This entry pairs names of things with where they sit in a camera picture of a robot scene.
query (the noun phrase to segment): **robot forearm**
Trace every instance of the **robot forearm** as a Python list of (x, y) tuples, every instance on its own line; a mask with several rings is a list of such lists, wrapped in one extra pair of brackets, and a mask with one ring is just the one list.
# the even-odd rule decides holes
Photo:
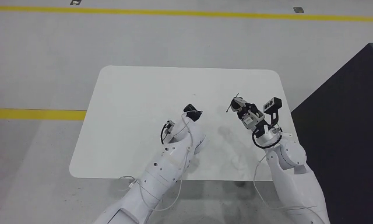
[(168, 129), (173, 143), (164, 145), (163, 151), (149, 162), (126, 195), (109, 206), (94, 224), (143, 224), (154, 210), (160, 211), (155, 208), (162, 196), (178, 184), (194, 155), (203, 147), (205, 135), (192, 118), (182, 115), (182, 119)]
[[(302, 146), (286, 138), (268, 150), (266, 160), (277, 194), (295, 223), (330, 223), (319, 182), (301, 154), (305, 155)], [(291, 168), (294, 174), (285, 172)]]
[[(271, 115), (270, 124), (255, 104), (247, 103), (242, 97), (233, 98), (230, 107), (245, 128), (252, 130), (254, 144), (265, 150), (277, 194), (285, 205), (282, 208), (295, 223), (329, 224), (324, 195), (314, 172), (306, 164), (305, 150), (283, 137), (282, 129), (275, 127), (281, 100), (274, 97), (263, 107), (264, 113)], [(294, 169), (294, 174), (286, 173), (288, 169)]]

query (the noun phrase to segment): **wire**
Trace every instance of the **wire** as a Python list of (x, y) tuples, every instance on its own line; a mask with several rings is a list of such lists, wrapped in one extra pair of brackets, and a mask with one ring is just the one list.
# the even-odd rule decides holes
[(256, 177), (256, 171), (258, 169), (258, 166), (260, 165), (260, 163), (263, 161), (263, 159), (265, 157), (267, 157), (268, 153), (270, 153), (272, 150), (269, 150), (266, 155), (256, 164), (256, 168), (255, 168), (255, 172), (254, 172), (254, 179), (253, 179), (253, 182), (254, 182), (254, 187), (255, 187), (255, 190), (256, 192), (258, 193), (258, 195), (260, 196), (260, 198), (262, 199), (264, 205), (268, 208), (268, 209), (271, 209), (271, 210), (279, 210), (279, 209), (289, 209), (289, 208), (304, 208), (304, 209), (308, 209), (309, 211), (311, 211), (312, 213), (314, 213), (320, 220), (323, 224), (325, 224), (325, 222), (322, 220), (322, 218), (315, 212), (313, 211), (312, 209), (310, 209), (309, 207), (305, 207), (305, 206), (302, 206), (302, 205), (293, 205), (293, 206), (282, 206), (282, 207), (277, 207), (277, 208), (272, 208), (271, 206), (269, 206), (263, 199), (261, 193), (259, 192), (258, 188), (256, 187), (255, 185), (255, 177)]
[(164, 145), (164, 143), (163, 143), (163, 141), (165, 140), (165, 138), (167, 137), (167, 134), (166, 134), (166, 136), (163, 138), (162, 136), (163, 136), (163, 130), (166, 128), (166, 125), (167, 124), (164, 124), (163, 125), (163, 128), (162, 128), (162, 130), (161, 130), (161, 143), (162, 143), (162, 145)]
[[(191, 136), (191, 145), (187, 148), (187, 153), (185, 154), (185, 163), (184, 163), (184, 166), (183, 166), (183, 168), (182, 168), (182, 172), (183, 172), (183, 173), (184, 173), (184, 171), (185, 171), (185, 166), (187, 165), (186, 163), (187, 163), (187, 161), (188, 161), (188, 154), (189, 154), (189, 151), (193, 148), (193, 136), (192, 136), (192, 133), (191, 133), (191, 130), (190, 130), (188, 124), (185, 122), (185, 120), (184, 120), (184, 118), (183, 118), (183, 115), (186, 115), (186, 114), (189, 113), (189, 112), (195, 112), (195, 111), (198, 111), (198, 110), (186, 111), (186, 112), (184, 112), (184, 113), (181, 114), (181, 120), (182, 120), (182, 122), (185, 124), (185, 127), (187, 128), (188, 133), (189, 133), (189, 135)], [(165, 210), (170, 209), (170, 208), (171, 208), (171, 207), (176, 203), (176, 201), (179, 199), (179, 196), (180, 196), (180, 193), (181, 193), (181, 186), (182, 186), (182, 174), (181, 174), (181, 177), (180, 177), (180, 187), (179, 187), (179, 192), (178, 192), (178, 194), (177, 194), (177, 196), (176, 196), (174, 202), (173, 202), (170, 206), (168, 206), (167, 208), (164, 208), (164, 209), (154, 209), (154, 208), (148, 206), (148, 204), (146, 203), (146, 201), (145, 201), (145, 199), (144, 199), (144, 196), (143, 196), (143, 194), (142, 194), (142, 187), (141, 187), (140, 182), (139, 182), (139, 185), (140, 185), (140, 195), (141, 195), (141, 199), (142, 199), (142, 201), (144, 202), (144, 204), (146, 205), (146, 207), (148, 207), (148, 208), (151, 209), (152, 211), (165, 211)]]
[(271, 145), (268, 145), (268, 146), (260, 146), (260, 145), (258, 145), (258, 143), (256, 143), (256, 141), (255, 141), (255, 138), (254, 138), (255, 132), (256, 132), (256, 131), (253, 131), (252, 134), (251, 134), (252, 141), (254, 142), (254, 145), (255, 145), (256, 147), (259, 147), (259, 148), (261, 148), (261, 149), (269, 149), (269, 148), (271, 148), (271, 147), (277, 145), (277, 144), (281, 141), (281, 139), (282, 139), (282, 135), (280, 135), (280, 137), (277, 139), (277, 141), (276, 141), (275, 143), (273, 143), (273, 144), (271, 144)]
[(121, 178), (122, 178), (122, 179), (124, 179), (124, 178), (131, 178), (132, 181), (130, 182), (130, 184), (133, 183), (134, 181), (136, 181), (136, 179), (133, 178), (132, 176), (122, 176), (122, 177), (120, 177), (120, 178), (118, 178), (118, 179), (120, 180)]

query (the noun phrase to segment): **yellow stripe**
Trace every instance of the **yellow stripe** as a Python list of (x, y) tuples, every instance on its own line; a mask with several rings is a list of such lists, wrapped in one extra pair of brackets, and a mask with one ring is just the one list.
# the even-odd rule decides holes
[(148, 10), (148, 9), (92, 9), (72, 6), (58, 8), (47, 6), (1, 6), (0, 11), (21, 12), (54, 12), (54, 13), (89, 13), (89, 14), (122, 14), (122, 15), (164, 15), (164, 16), (197, 16), (205, 18), (257, 18), (257, 19), (287, 19), (287, 20), (322, 20), (340, 22), (373, 22), (372, 16), (335, 16), (307, 14), (276, 14), (276, 13), (243, 13), (243, 12), (202, 12), (185, 10)]
[(81, 121), (84, 120), (86, 112), (83, 110), (0, 109), (0, 119)]

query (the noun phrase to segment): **white cable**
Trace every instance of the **white cable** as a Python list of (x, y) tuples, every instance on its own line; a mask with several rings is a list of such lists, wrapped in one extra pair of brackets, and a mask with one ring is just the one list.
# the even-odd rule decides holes
[[(188, 127), (187, 123), (185, 122), (185, 120), (184, 120), (184, 118), (183, 118), (182, 116), (183, 116), (184, 114), (186, 115), (186, 114), (189, 113), (189, 112), (196, 112), (196, 111), (197, 111), (197, 110), (186, 111), (186, 112), (184, 112), (184, 113), (181, 114), (181, 120), (182, 120), (182, 122), (185, 124), (185, 127), (188, 129), (188, 133), (189, 133), (190, 136), (191, 136), (191, 145), (190, 145), (190, 147), (187, 148), (187, 153), (186, 153), (186, 155), (185, 155), (185, 163), (184, 163), (184, 166), (183, 166), (183, 168), (182, 168), (182, 172), (183, 172), (183, 173), (184, 173), (184, 171), (185, 171), (185, 166), (187, 165), (186, 163), (187, 163), (187, 161), (188, 161), (188, 153), (189, 153), (189, 151), (193, 148), (193, 136), (192, 136), (192, 133), (191, 133), (190, 128)], [(168, 206), (167, 208), (164, 208), (164, 209), (153, 209), (152, 207), (149, 207), (148, 204), (146, 203), (145, 199), (144, 199), (143, 194), (142, 194), (142, 187), (141, 187), (141, 184), (139, 183), (139, 185), (140, 185), (140, 195), (141, 195), (141, 199), (142, 199), (142, 201), (144, 202), (144, 204), (146, 205), (146, 207), (148, 207), (148, 208), (151, 209), (152, 211), (165, 211), (165, 210), (170, 209), (170, 208), (171, 208), (171, 207), (176, 203), (176, 201), (179, 199), (179, 195), (180, 195), (180, 192), (181, 192), (181, 186), (182, 186), (182, 174), (181, 174), (181, 177), (180, 177), (180, 187), (179, 187), (179, 192), (178, 192), (178, 194), (177, 194), (177, 196), (176, 196), (176, 199), (174, 200), (174, 202), (173, 202), (170, 206)]]
[[(120, 177), (120, 178), (118, 178), (118, 179), (120, 180), (120, 179), (124, 179), (124, 178), (131, 178), (131, 179), (132, 179), (132, 181), (131, 181), (129, 184), (131, 184), (131, 183), (133, 183), (134, 181), (136, 181), (136, 179), (133, 178), (132, 176), (122, 176), (122, 177)], [(123, 192), (125, 192), (125, 191), (127, 191), (128, 189), (130, 189), (130, 187), (129, 187), (129, 188), (126, 188), (126, 189), (124, 189), (124, 190), (119, 189), (119, 191), (123, 191)]]
[(270, 153), (271, 150), (268, 150), (268, 152), (266, 153), (266, 155), (256, 164), (256, 168), (255, 168), (255, 172), (254, 172), (254, 179), (253, 179), (253, 182), (254, 182), (254, 187), (255, 187), (255, 190), (256, 192), (258, 193), (258, 195), (260, 196), (260, 198), (262, 199), (264, 205), (268, 208), (268, 209), (271, 209), (271, 210), (279, 210), (279, 209), (289, 209), (289, 208), (305, 208), (305, 209), (308, 209), (309, 211), (311, 211), (312, 213), (314, 213), (320, 220), (323, 224), (325, 224), (325, 222), (322, 220), (322, 218), (315, 212), (313, 211), (312, 209), (310, 209), (309, 207), (305, 207), (305, 206), (302, 206), (302, 205), (293, 205), (293, 206), (282, 206), (282, 207), (277, 207), (277, 208), (272, 208), (271, 206), (269, 206), (263, 199), (261, 193), (259, 192), (258, 188), (256, 187), (255, 185), (255, 176), (256, 176), (256, 171), (258, 169), (258, 166), (260, 165), (260, 163), (263, 161), (263, 159), (265, 157), (267, 157), (268, 153)]

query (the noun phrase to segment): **black wall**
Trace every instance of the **black wall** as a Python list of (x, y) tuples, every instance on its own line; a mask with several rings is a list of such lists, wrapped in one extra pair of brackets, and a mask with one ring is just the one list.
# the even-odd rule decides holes
[(373, 223), (373, 44), (291, 115), (330, 222)]

